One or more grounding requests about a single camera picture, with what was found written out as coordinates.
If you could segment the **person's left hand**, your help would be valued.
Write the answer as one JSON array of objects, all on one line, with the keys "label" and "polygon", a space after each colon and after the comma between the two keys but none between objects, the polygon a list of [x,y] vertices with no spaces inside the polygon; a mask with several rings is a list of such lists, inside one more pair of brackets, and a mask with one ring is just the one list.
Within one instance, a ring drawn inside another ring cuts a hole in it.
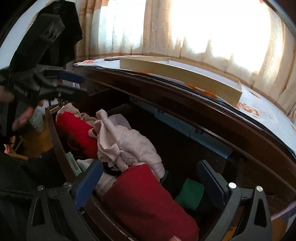
[{"label": "person's left hand", "polygon": [[14,98],[14,95],[1,85],[1,136],[23,127],[33,116],[35,109],[44,105],[43,100],[30,106],[14,101]]}]

